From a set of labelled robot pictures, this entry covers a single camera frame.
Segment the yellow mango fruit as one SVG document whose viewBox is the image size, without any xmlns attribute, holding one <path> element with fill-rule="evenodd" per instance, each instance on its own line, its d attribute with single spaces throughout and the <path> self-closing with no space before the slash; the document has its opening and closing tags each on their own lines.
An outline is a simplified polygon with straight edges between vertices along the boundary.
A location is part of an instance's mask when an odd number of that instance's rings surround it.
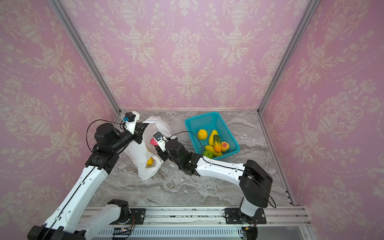
<svg viewBox="0 0 384 240">
<path fill-rule="evenodd" d="M 146 163 L 146 167 L 152 167 L 154 164 L 154 159 L 150 157 Z"/>
</svg>

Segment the white plastic bag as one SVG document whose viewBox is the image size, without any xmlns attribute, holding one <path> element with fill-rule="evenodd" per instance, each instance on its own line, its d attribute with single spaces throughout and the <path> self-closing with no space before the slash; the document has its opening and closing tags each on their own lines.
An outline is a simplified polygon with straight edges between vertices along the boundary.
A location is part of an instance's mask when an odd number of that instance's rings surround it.
<svg viewBox="0 0 384 240">
<path fill-rule="evenodd" d="M 171 136 L 169 124 L 162 120 L 161 117 L 150 116 L 144 123 L 149 123 L 149 125 L 144 131 L 142 143 L 139 145 L 135 141 L 132 141 L 124 150 L 124 154 L 126 154 L 136 166 L 138 176 L 142 181 L 154 176 L 163 164 L 163 161 L 157 155 L 155 146 L 150 144 L 151 138 L 153 138 L 156 132 L 161 132 L 165 137 Z M 150 157 L 154 159 L 154 164 L 152 167 L 146 167 L 146 163 Z"/>
</svg>

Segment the green round fruit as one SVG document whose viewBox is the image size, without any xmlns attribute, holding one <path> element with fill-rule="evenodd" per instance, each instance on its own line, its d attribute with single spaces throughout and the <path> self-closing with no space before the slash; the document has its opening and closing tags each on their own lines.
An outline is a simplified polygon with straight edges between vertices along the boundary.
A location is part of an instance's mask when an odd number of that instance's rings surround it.
<svg viewBox="0 0 384 240">
<path fill-rule="evenodd" d="M 210 151 L 204 151 L 204 152 L 203 152 L 203 156 L 205 156 L 205 157 L 207 157 L 207 158 L 209 158 L 209 159 L 213 159 L 213 158 L 214 158 L 213 153 L 210 152 Z"/>
</svg>

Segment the yellow banana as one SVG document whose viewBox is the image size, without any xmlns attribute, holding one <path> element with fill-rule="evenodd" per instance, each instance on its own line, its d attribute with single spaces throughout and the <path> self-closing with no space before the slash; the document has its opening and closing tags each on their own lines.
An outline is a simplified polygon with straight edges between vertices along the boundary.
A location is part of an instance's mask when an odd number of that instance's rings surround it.
<svg viewBox="0 0 384 240">
<path fill-rule="evenodd" d="M 211 152 L 215 158 L 223 155 L 222 152 L 216 152 L 214 147 L 210 145 L 205 146 L 205 150 Z"/>
<path fill-rule="evenodd" d="M 214 145 L 214 136 L 218 135 L 217 130 L 212 130 L 210 137 L 209 137 L 209 145 L 213 146 Z"/>
</svg>

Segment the yellow lemon fruit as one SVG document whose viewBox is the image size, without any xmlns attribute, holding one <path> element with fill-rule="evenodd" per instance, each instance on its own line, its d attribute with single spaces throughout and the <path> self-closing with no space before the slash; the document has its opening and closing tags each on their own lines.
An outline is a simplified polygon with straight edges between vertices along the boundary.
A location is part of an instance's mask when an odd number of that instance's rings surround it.
<svg viewBox="0 0 384 240">
<path fill-rule="evenodd" d="M 208 137 L 208 132 L 204 129 L 200 129 L 198 131 L 198 139 L 199 140 L 206 140 Z"/>
</svg>

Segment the orange red peach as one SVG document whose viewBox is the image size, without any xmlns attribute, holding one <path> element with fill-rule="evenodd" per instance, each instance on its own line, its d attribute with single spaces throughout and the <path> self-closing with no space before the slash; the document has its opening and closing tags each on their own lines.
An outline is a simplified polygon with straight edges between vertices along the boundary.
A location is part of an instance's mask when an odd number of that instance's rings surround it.
<svg viewBox="0 0 384 240">
<path fill-rule="evenodd" d="M 222 146 L 221 152 L 226 152 L 230 148 L 230 145 L 227 142 L 222 142 L 221 146 Z"/>
</svg>

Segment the pink red round fruit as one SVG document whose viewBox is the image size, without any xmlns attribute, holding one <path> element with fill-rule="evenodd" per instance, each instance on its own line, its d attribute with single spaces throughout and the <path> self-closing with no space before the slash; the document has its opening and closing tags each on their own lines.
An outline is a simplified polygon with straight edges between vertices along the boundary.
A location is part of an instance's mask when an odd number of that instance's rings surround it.
<svg viewBox="0 0 384 240">
<path fill-rule="evenodd" d="M 151 138 L 150 144 L 152 146 L 158 146 L 158 142 L 154 138 Z"/>
</svg>

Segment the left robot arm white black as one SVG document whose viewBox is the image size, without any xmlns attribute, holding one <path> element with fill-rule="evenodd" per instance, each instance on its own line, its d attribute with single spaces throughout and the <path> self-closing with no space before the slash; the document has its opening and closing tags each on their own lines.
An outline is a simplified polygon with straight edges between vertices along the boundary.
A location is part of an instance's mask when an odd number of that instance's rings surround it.
<svg viewBox="0 0 384 240">
<path fill-rule="evenodd" d="M 28 232 L 29 240 L 90 240 L 112 223 L 135 223 L 129 203 L 113 199 L 84 224 L 80 218 L 92 196 L 111 173 L 120 154 L 135 142 L 142 143 L 147 123 L 129 124 L 119 131 L 110 122 L 97 127 L 96 144 L 85 163 L 81 176 L 66 198 L 41 226 L 33 226 Z"/>
</svg>

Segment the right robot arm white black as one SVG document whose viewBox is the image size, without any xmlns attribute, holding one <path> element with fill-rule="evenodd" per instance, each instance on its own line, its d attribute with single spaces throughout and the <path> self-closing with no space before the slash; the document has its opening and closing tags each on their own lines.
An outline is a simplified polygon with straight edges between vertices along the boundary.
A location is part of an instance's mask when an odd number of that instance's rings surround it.
<svg viewBox="0 0 384 240">
<path fill-rule="evenodd" d="M 212 177 L 236 186 L 243 192 L 240 214 L 255 215 L 258 209 L 268 207 L 272 200 L 272 177 L 255 161 L 231 164 L 210 159 L 202 154 L 189 152 L 178 139 L 153 137 L 151 144 L 162 160 L 170 160 L 188 176 Z"/>
</svg>

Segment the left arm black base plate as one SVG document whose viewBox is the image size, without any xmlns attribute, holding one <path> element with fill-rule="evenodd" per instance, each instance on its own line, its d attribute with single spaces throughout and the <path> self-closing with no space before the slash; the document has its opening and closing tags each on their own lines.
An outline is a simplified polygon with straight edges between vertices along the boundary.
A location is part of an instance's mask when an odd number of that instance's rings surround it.
<svg viewBox="0 0 384 240">
<path fill-rule="evenodd" d="M 129 215 L 128 221 L 126 222 L 127 225 L 143 225 L 145 216 L 146 216 L 146 209 L 145 208 L 131 208 L 130 209 L 131 214 Z"/>
</svg>

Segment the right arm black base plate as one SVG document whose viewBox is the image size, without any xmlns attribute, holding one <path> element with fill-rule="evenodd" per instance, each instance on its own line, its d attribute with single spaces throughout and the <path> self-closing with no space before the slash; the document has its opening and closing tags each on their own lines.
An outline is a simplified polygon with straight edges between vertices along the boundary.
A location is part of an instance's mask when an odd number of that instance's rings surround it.
<svg viewBox="0 0 384 240">
<path fill-rule="evenodd" d="M 262 208 L 258 208 L 252 217 L 245 215 L 238 208 L 225 208 L 223 217 L 225 218 L 227 225 L 265 225 L 267 223 L 266 215 Z"/>
</svg>

